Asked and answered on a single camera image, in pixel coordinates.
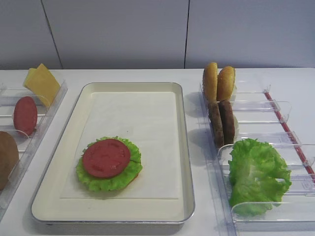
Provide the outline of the bun half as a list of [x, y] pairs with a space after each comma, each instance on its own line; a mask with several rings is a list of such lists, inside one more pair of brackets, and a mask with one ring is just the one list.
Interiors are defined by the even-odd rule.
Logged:
[[217, 101], [218, 65], [209, 63], [203, 71], [203, 92], [209, 102]]
[[218, 74], [217, 101], [229, 100], [235, 84], [235, 68], [224, 67]]

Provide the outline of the yellow cheese slice back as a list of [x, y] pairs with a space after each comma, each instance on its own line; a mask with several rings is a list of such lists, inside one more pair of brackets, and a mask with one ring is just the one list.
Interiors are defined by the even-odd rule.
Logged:
[[27, 76], [26, 76], [26, 78], [25, 78], [25, 80], [24, 80], [24, 82], [23, 82], [23, 86], [24, 86], [25, 88], [27, 88], [27, 89], [29, 88], [29, 87], [28, 87], [29, 80], [30, 80], [32, 74], [33, 74], [35, 71], [36, 71], [36, 68], [30, 68], [30, 69], [28, 70], [28, 74], [27, 74]]

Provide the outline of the cream metal tray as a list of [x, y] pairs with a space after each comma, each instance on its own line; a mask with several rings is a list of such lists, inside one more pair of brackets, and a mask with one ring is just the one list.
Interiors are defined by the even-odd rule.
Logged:
[[[90, 191], [76, 176], [83, 149], [102, 137], [140, 149], [143, 169], [122, 190]], [[98, 82], [81, 90], [31, 212], [46, 223], [182, 224], [194, 206], [181, 86]]]

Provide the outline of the bun half left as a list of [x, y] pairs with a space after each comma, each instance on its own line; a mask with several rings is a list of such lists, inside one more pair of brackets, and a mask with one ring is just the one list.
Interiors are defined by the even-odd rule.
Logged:
[[209, 63], [203, 71], [203, 92], [209, 102], [217, 101], [218, 65]]

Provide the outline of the bun half right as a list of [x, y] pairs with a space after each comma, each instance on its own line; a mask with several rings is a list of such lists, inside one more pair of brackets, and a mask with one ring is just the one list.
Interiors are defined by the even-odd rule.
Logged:
[[235, 84], [235, 68], [224, 67], [218, 74], [217, 101], [229, 100]]

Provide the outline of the clear acrylic rack right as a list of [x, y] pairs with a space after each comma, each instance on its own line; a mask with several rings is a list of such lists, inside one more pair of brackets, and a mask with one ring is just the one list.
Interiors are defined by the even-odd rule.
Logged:
[[272, 98], [260, 78], [234, 89], [202, 82], [202, 126], [222, 236], [315, 233], [315, 147], [287, 122], [291, 104]]

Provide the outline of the brown meat patty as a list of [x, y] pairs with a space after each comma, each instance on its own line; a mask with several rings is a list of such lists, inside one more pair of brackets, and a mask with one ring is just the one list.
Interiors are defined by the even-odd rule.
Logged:
[[235, 136], [235, 126], [232, 106], [230, 102], [227, 100], [220, 101], [219, 111], [222, 122], [224, 144], [233, 144]]
[[224, 145], [224, 134], [220, 111], [217, 102], [210, 102], [208, 104], [209, 118], [214, 132], [214, 141], [217, 148]]

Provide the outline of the white paper tray liner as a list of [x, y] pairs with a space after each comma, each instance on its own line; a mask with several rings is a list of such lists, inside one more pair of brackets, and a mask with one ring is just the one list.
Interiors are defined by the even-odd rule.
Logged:
[[178, 124], [172, 92], [94, 92], [79, 109], [70, 130], [76, 152], [101, 137], [129, 139], [142, 154], [139, 176], [117, 191], [89, 191], [70, 170], [62, 198], [177, 199], [181, 193]]

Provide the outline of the green lettuce leaf in rack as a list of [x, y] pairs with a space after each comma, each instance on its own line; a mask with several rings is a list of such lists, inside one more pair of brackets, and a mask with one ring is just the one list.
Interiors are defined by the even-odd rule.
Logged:
[[230, 206], [241, 216], [256, 216], [272, 209], [289, 190], [291, 170], [269, 143], [254, 139], [237, 141], [231, 151]]

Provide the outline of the red tomato slice in rack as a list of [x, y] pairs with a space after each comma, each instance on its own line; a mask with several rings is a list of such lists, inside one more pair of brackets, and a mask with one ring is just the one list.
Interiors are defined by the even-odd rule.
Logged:
[[25, 96], [15, 105], [13, 124], [16, 130], [30, 136], [37, 124], [37, 107], [32, 97]]

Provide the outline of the clear acrylic rack left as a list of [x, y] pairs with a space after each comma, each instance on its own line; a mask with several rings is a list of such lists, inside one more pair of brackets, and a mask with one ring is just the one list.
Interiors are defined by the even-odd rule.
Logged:
[[[46, 107], [39, 96], [24, 87], [10, 88], [6, 84], [0, 84], [0, 130], [10, 134], [18, 148], [19, 158], [11, 173], [8, 182], [0, 191], [0, 217], [3, 218], [10, 202], [18, 189], [26, 170], [29, 167], [39, 145], [44, 138], [63, 98], [67, 93], [67, 85], [64, 79], [57, 79], [60, 89], [50, 107]], [[31, 135], [23, 134], [15, 129], [13, 124], [14, 109], [19, 99], [30, 96], [37, 108], [37, 123]]]

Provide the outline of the brown meat patty right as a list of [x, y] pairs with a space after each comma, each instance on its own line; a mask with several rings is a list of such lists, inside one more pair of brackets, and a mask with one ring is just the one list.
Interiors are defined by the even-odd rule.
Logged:
[[235, 136], [235, 126], [232, 106], [230, 102], [227, 100], [220, 101], [219, 111], [222, 122], [224, 144], [233, 144]]

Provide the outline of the clear acrylic rack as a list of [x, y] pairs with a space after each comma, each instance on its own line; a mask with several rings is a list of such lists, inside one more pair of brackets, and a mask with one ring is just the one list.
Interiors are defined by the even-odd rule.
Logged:
[[[39, 145], [44, 138], [63, 98], [67, 93], [67, 85], [64, 79], [57, 79], [60, 89], [50, 107], [46, 107], [39, 96], [24, 87], [10, 88], [6, 84], [0, 84], [0, 130], [10, 134], [18, 148], [19, 158], [11, 173], [8, 182], [0, 191], [0, 217], [3, 218], [10, 202], [18, 189], [26, 170], [29, 167]], [[14, 109], [19, 99], [30, 96], [37, 108], [37, 123], [31, 135], [23, 134], [15, 129], [13, 124]]]
[[291, 104], [272, 98], [260, 78], [234, 89], [202, 82], [202, 126], [222, 236], [315, 233], [315, 147], [287, 122]]

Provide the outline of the red tomato slice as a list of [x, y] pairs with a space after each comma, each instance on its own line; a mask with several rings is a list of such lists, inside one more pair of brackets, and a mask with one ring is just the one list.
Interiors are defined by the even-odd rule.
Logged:
[[13, 124], [16, 130], [30, 136], [37, 124], [37, 107], [32, 97], [25, 96], [15, 105]]
[[120, 174], [130, 162], [130, 150], [119, 140], [106, 139], [92, 144], [84, 151], [84, 170], [98, 178], [112, 178]]

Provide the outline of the green lettuce on tray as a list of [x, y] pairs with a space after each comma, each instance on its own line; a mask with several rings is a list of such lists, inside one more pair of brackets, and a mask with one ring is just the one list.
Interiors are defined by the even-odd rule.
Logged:
[[[124, 143], [128, 149], [130, 150], [130, 162], [127, 165], [127, 167], [117, 176], [112, 178], [98, 178], [94, 177], [90, 174], [88, 174], [84, 168], [83, 168], [83, 162], [82, 157], [84, 154], [84, 151], [87, 150], [88, 147], [90, 147], [92, 144], [106, 139], [116, 139]], [[142, 163], [141, 163], [141, 152], [139, 148], [132, 143], [129, 139], [120, 138], [118, 136], [116, 137], [102, 137], [97, 139], [95, 142], [92, 142], [87, 145], [87, 148], [83, 150], [83, 153], [77, 163], [76, 166], [76, 175], [78, 180], [84, 184], [88, 190], [90, 191], [114, 191], [114, 190], [121, 190], [126, 188], [131, 180], [137, 175], [137, 173], [140, 173], [143, 169]]]

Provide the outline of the brown meat patty left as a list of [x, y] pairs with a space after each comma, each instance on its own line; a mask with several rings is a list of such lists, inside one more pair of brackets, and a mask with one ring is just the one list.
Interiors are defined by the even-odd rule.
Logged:
[[217, 102], [210, 102], [208, 104], [209, 118], [214, 132], [214, 141], [217, 148], [224, 145], [224, 134], [220, 111]]

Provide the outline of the brown bun in left rack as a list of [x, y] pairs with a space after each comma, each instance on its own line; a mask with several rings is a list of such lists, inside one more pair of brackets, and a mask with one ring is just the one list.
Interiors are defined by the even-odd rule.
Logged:
[[0, 132], [0, 189], [3, 190], [8, 177], [19, 160], [19, 152], [14, 138], [7, 132]]

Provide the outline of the yellow cheese slice front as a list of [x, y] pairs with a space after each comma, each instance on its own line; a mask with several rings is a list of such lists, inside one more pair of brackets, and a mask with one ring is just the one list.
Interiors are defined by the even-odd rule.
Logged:
[[28, 87], [45, 107], [49, 108], [61, 86], [48, 68], [44, 64], [40, 64], [32, 74]]

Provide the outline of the yellow cheese slice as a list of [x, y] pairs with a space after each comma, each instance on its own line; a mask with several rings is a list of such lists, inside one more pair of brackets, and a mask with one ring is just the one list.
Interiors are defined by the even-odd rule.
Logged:
[[61, 86], [48, 68], [44, 64], [40, 64], [32, 74], [28, 87], [45, 107], [49, 108]]
[[32, 74], [33, 74], [35, 71], [36, 71], [36, 68], [30, 68], [30, 69], [28, 70], [28, 74], [27, 74], [27, 76], [26, 76], [26, 78], [25, 78], [25, 80], [24, 80], [24, 82], [23, 82], [23, 86], [24, 86], [25, 88], [27, 88], [27, 89], [29, 88], [29, 87], [28, 87], [29, 80], [30, 80]]

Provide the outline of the red rod on rack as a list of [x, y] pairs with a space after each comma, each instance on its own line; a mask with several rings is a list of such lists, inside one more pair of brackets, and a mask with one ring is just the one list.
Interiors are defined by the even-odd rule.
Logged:
[[270, 93], [264, 92], [264, 95], [265, 95], [266, 99], [269, 102], [271, 102], [271, 105], [273, 107], [274, 113], [275, 113], [278, 121], [280, 122], [283, 130], [286, 132], [288, 138], [290, 139], [291, 143], [293, 144], [294, 149], [295, 149], [297, 155], [299, 156], [305, 170], [310, 175], [312, 182], [314, 183], [315, 182], [315, 172], [312, 169], [311, 165], [308, 163], [308, 160], [307, 160], [305, 154], [303, 153], [301, 146], [298, 144], [297, 139], [293, 135], [293, 132], [290, 130], [287, 123], [285, 122], [282, 114], [280, 113], [279, 109], [276, 106], [276, 102], [272, 99]]

